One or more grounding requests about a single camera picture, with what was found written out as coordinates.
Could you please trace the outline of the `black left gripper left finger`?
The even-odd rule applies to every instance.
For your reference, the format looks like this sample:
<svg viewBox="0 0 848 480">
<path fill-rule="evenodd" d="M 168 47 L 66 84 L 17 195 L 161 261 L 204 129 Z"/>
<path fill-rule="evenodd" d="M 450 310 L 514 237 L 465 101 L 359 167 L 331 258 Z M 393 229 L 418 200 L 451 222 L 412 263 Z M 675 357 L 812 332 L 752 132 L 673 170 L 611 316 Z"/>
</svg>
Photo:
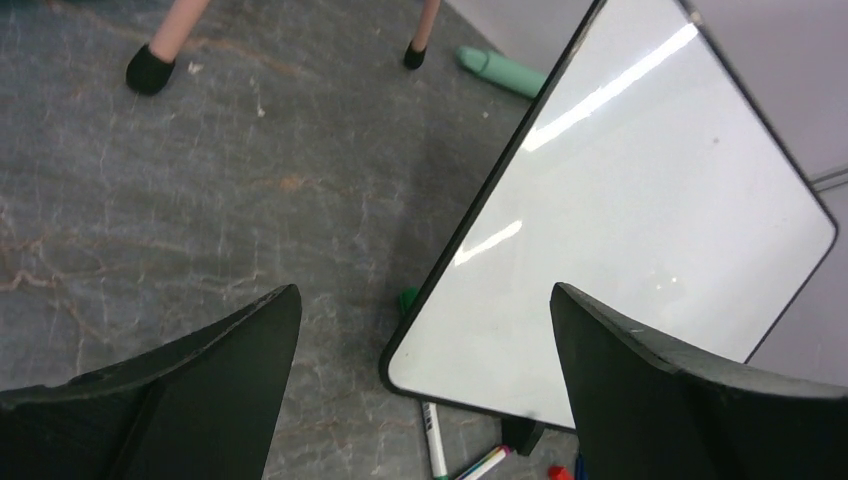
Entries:
<svg viewBox="0 0 848 480">
<path fill-rule="evenodd" d="M 302 318 L 295 285 L 65 384 L 1 395 L 5 479 L 259 479 Z"/>
</svg>

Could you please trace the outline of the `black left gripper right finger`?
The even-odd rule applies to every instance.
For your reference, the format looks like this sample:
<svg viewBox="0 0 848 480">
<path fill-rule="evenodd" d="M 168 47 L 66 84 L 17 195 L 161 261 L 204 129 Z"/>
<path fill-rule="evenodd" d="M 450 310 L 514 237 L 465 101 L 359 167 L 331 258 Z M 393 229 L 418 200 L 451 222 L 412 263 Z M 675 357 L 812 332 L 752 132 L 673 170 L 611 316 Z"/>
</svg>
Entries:
<svg viewBox="0 0 848 480">
<path fill-rule="evenodd" d="M 555 285 L 555 342 L 591 479 L 843 479 L 847 391 L 731 361 Z"/>
</svg>

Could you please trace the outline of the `green capped whiteboard marker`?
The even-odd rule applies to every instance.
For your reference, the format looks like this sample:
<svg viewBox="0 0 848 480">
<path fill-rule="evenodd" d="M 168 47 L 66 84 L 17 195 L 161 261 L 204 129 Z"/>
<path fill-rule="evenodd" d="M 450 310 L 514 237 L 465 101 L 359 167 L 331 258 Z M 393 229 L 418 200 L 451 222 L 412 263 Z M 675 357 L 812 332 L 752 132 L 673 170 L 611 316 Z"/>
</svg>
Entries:
<svg viewBox="0 0 848 480">
<path fill-rule="evenodd" d="M 417 294 L 418 289 L 414 287 L 408 288 L 400 294 L 399 308 L 402 317 L 405 317 L 408 311 L 410 310 Z M 432 478 L 436 480 L 448 479 L 449 474 L 446 466 L 436 405 L 431 402 L 422 401 L 421 411 L 428 446 L 428 456 L 431 466 Z"/>
</svg>

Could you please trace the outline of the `white whiteboard black frame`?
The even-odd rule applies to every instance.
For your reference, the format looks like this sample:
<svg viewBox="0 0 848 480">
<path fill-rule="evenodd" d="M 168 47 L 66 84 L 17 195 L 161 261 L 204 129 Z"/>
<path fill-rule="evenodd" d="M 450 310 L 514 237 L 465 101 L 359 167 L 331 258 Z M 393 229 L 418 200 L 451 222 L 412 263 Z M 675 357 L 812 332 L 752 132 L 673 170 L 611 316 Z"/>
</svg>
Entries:
<svg viewBox="0 0 848 480">
<path fill-rule="evenodd" d="M 571 431 L 557 283 L 745 362 L 838 231 L 693 3 L 596 1 L 380 377 L 399 395 Z"/>
</svg>

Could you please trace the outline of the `blue capped whiteboard marker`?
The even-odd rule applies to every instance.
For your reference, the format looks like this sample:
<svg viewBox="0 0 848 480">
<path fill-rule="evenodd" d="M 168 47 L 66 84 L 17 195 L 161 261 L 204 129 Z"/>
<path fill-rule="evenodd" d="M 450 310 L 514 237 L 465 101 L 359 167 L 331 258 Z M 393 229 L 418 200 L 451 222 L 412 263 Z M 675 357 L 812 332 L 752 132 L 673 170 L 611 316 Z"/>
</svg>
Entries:
<svg viewBox="0 0 848 480">
<path fill-rule="evenodd" d="M 588 479 L 587 472 L 585 469 L 585 460 L 581 452 L 578 452 L 577 456 L 575 457 L 573 474 L 575 480 Z"/>
</svg>

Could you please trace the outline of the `red capped whiteboard marker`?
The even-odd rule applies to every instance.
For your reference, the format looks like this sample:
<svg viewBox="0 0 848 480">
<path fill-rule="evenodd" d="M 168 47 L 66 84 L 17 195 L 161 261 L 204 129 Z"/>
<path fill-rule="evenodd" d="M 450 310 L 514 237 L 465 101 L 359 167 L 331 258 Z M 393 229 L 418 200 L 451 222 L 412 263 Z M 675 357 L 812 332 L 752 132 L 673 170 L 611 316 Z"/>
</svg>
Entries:
<svg viewBox="0 0 848 480">
<path fill-rule="evenodd" d="M 551 466 L 547 471 L 548 480 L 574 480 L 572 473 L 563 466 Z"/>
</svg>

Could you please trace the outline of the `magenta capped whiteboard marker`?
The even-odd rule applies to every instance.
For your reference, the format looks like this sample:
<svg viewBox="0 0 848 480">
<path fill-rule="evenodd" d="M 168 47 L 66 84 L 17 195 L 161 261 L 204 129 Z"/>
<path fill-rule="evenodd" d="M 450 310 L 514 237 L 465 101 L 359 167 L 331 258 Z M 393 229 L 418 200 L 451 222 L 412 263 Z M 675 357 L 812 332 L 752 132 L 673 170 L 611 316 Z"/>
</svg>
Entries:
<svg viewBox="0 0 848 480">
<path fill-rule="evenodd" d="M 480 480 L 486 473 L 506 459 L 510 453 L 511 449 L 508 446 L 499 445 L 457 476 L 456 480 Z"/>
</svg>

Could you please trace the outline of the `pink music stand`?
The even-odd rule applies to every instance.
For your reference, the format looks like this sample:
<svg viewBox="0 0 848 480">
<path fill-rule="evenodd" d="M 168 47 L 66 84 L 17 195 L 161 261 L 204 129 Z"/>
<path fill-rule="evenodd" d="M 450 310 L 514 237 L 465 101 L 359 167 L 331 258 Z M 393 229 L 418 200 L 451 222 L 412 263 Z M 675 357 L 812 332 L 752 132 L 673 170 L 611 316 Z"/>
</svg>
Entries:
<svg viewBox="0 0 848 480">
<path fill-rule="evenodd" d="M 145 43 L 127 65 L 126 85 L 144 96 L 158 94 L 168 84 L 177 56 L 209 0 L 176 0 L 152 39 Z M 417 70 L 423 64 L 441 0 L 425 0 L 415 33 L 406 48 L 402 64 Z"/>
</svg>

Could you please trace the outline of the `mint green tube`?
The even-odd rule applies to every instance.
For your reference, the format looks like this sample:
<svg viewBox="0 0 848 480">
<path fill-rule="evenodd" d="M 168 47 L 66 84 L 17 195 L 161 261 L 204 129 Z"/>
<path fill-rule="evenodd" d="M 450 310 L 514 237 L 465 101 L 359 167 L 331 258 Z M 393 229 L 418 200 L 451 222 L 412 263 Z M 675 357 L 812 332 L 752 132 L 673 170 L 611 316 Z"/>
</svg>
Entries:
<svg viewBox="0 0 848 480">
<path fill-rule="evenodd" d="M 495 51 L 484 51 L 470 46 L 460 46 L 456 50 L 459 65 L 476 77 L 525 98 L 534 99 L 548 75 Z"/>
</svg>

